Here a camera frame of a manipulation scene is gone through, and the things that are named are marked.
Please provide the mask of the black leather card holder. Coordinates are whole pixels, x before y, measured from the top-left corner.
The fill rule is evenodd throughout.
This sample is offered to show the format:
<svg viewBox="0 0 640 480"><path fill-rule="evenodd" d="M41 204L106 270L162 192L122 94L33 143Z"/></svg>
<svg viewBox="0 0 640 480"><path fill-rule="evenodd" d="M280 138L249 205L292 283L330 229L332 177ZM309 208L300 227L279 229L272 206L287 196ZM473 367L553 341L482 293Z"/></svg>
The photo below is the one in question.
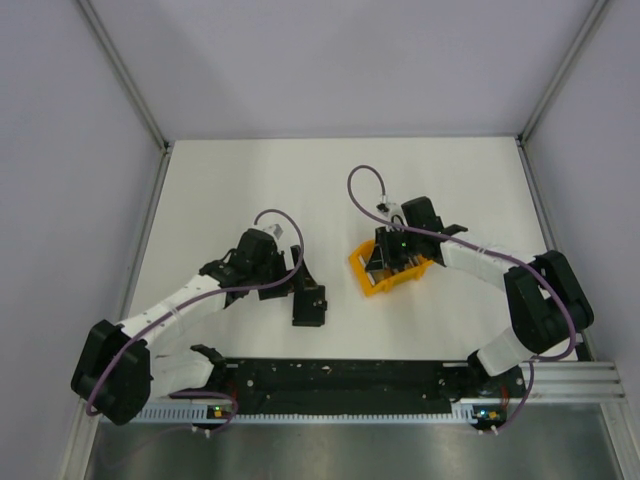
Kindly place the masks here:
<svg viewBox="0 0 640 480"><path fill-rule="evenodd" d="M294 327L322 327L328 308L326 287L317 285L299 290L293 296L292 325Z"/></svg>

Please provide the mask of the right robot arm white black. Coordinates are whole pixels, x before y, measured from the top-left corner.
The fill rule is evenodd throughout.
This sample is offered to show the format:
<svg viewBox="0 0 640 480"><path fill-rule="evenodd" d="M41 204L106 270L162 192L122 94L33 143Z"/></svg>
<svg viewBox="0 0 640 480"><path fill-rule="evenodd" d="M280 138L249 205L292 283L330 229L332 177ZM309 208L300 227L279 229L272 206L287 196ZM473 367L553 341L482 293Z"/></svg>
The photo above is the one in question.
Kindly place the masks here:
<svg viewBox="0 0 640 480"><path fill-rule="evenodd" d="M482 242L461 225L444 225L427 197L402 205L383 200L373 216L381 224L373 249L356 262L366 287L388 291L420 278L433 263L505 293L509 325L467 358L467 384L478 395L492 394L502 385L503 373L524 361L542 359L560 343L573 350L577 334L594 321L576 275L557 250L517 254Z"/></svg>

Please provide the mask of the yellow plastic bin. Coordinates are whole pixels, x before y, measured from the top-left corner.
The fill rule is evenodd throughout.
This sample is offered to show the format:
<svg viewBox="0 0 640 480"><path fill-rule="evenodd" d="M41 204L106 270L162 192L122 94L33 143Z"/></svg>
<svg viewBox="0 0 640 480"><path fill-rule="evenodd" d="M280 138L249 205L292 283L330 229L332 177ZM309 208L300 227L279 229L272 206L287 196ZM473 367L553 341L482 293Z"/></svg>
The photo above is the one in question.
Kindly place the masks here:
<svg viewBox="0 0 640 480"><path fill-rule="evenodd" d="M388 293L391 290L393 290L395 287L398 287L399 285L406 283L406 282L403 282L398 284L398 283L381 282L381 283L374 284L372 282L371 277L367 274L367 271L365 270L365 265L366 265L366 260L369 260L371 256L372 250L374 248L374 244L375 242L373 240L368 240L362 243L361 245L359 245L348 257L348 263L351 267L354 277L357 280L363 294L366 297L371 297L379 293ZM427 269L434 264L435 264L434 261L426 260L422 256L418 256L416 265L419 266L419 269L421 270L421 275L419 279L410 280L410 281L420 280L426 273Z"/></svg>

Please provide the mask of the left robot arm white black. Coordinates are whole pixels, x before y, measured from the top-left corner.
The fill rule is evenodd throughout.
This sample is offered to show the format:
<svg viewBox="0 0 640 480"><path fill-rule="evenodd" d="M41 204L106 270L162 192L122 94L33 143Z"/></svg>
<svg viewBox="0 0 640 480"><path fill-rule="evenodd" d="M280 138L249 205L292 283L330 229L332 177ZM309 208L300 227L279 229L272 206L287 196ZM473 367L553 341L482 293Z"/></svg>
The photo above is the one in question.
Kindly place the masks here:
<svg viewBox="0 0 640 480"><path fill-rule="evenodd" d="M163 350L189 329L224 311L252 291L260 297L286 296L306 267L305 244L292 246L288 269L278 244L277 226L246 230L236 247L204 264L176 292L141 313L89 331L71 377L71 389L89 416L103 415L116 425L133 420L153 398L185 389L216 396L227 374L216 366L214 350L201 345L176 356Z"/></svg>

